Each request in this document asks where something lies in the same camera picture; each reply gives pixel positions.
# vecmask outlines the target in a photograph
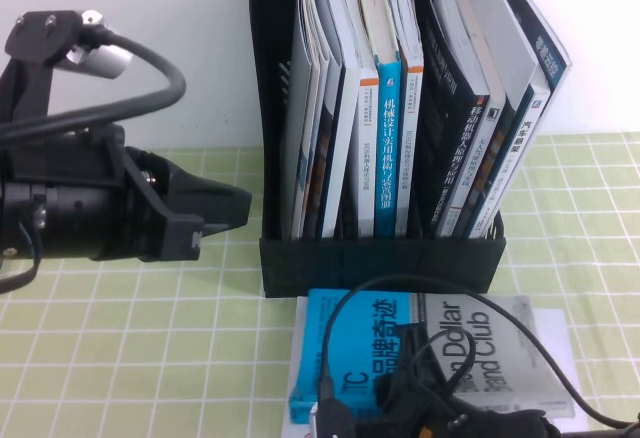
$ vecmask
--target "black plug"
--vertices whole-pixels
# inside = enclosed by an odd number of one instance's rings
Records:
[[[351,410],[335,398],[318,403],[315,420],[316,438],[356,438],[356,420]]]

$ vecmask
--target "mechanical arm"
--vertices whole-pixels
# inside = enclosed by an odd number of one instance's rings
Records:
[[[251,195],[193,176],[132,147],[116,121],[161,110],[186,91],[182,73],[116,35],[95,11],[31,12],[16,21],[0,77],[0,252],[33,267],[46,257],[145,262],[197,260],[203,237],[246,224]],[[117,78],[137,56],[169,85],[117,103],[48,115],[54,69]]]

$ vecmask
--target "green grid mat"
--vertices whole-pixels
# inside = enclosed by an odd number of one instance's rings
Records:
[[[262,152],[162,153],[251,191],[249,224],[206,240],[198,262],[48,261],[0,297],[0,436],[280,436],[295,301],[260,296]],[[503,206],[492,288],[564,309],[585,396],[628,420],[640,410],[638,163],[638,135],[540,137]]]

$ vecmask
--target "blue magazine cover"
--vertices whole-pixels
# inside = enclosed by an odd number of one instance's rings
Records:
[[[311,290],[296,386],[289,399],[291,421],[306,424],[318,397],[320,355],[324,329],[344,290]],[[410,293],[363,291],[338,315],[329,343],[331,375],[336,398],[356,416],[379,414],[374,384],[378,376],[393,372],[400,347],[396,324],[411,322]]]
[[[376,238],[393,238],[396,227],[398,182],[398,130],[402,64],[377,63],[380,75],[378,101],[378,157],[376,160]]]

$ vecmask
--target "black plastic file organizer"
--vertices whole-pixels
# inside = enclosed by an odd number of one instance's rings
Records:
[[[416,0],[421,22],[424,3]],[[311,288],[352,288],[375,276],[408,273],[445,278],[486,292],[506,246],[500,215],[487,239],[479,240],[282,239],[278,164],[286,105],[280,77],[291,57],[294,11],[295,0],[250,0],[265,155],[260,256],[266,296],[303,296]],[[382,288],[443,291],[415,281]]]

